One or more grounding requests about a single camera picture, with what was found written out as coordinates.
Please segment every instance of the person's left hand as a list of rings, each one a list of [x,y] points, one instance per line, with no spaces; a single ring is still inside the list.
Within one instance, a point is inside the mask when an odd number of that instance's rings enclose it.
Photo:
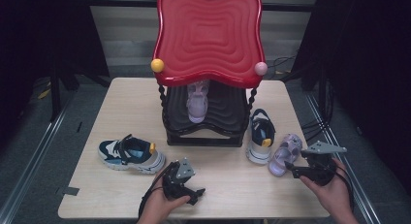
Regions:
[[[145,203],[142,216],[139,219],[139,224],[155,224],[167,219],[173,209],[181,207],[190,200],[190,196],[183,196],[175,200],[169,200],[164,195],[163,178],[161,177],[155,183],[151,195]]]

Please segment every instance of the table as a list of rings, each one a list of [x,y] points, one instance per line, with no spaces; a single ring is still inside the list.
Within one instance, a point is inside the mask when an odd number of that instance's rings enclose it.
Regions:
[[[263,80],[257,89],[253,110],[266,110],[276,136],[272,151],[283,137],[302,131],[283,82]],[[205,188],[194,205],[175,209],[170,218],[310,218],[329,214],[315,195],[290,172],[275,177],[267,166],[251,163],[245,156],[250,132],[242,147],[169,146],[161,119],[161,101],[155,79],[117,78],[111,83],[90,136],[73,174],[70,187],[79,188],[77,196],[65,195],[58,210],[62,218],[134,218],[142,196],[154,175],[134,170],[114,171],[99,159],[98,145],[104,140],[122,139],[128,134],[156,143],[166,157],[166,165],[187,157],[196,175],[186,186]],[[202,130],[193,135],[212,136]],[[299,158],[296,165],[306,165]]]

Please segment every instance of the person's right hand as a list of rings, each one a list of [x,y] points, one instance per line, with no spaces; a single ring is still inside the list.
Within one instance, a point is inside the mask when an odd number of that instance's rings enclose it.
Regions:
[[[344,164],[335,158],[332,160],[337,166],[336,172],[346,177]],[[300,176],[300,180],[317,196],[321,206],[337,223],[358,223],[351,211],[348,188],[340,177],[334,176],[325,186],[316,184],[306,176]]]

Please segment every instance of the gray carpet floor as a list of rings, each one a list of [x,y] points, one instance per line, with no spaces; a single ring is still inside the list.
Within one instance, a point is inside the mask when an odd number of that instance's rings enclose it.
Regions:
[[[311,122],[315,116],[307,105],[306,92],[301,90],[300,81],[289,81],[286,86],[300,124]],[[1,153],[0,206],[6,203],[14,191],[20,175],[49,126],[50,97],[48,95],[45,99],[37,99],[42,89],[41,86],[34,87],[33,98],[20,119],[20,127],[10,138],[8,147]],[[63,103],[70,100],[68,97],[73,96],[73,99],[39,170],[34,174],[18,206],[13,223],[135,223],[136,220],[63,220],[57,215],[62,196],[56,194],[56,191],[59,187],[69,184],[106,93],[106,88],[89,80],[80,80],[80,87],[76,92],[62,89]],[[381,223],[410,223],[410,197],[406,195],[391,171],[375,155],[369,141],[358,134],[355,123],[339,106],[337,99],[334,102],[331,128],[341,146],[348,148],[346,157],[375,207]],[[324,137],[320,134],[310,143],[317,140],[323,141]],[[355,214],[361,223],[366,223],[358,207],[355,208]],[[333,223],[331,218],[319,222]]]

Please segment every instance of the red plastic tray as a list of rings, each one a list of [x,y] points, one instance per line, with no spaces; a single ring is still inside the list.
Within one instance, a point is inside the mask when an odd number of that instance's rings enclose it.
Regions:
[[[165,67],[154,73],[166,86],[218,80],[257,87],[254,66],[265,62],[260,41],[261,0],[158,0],[160,30],[154,58]]]

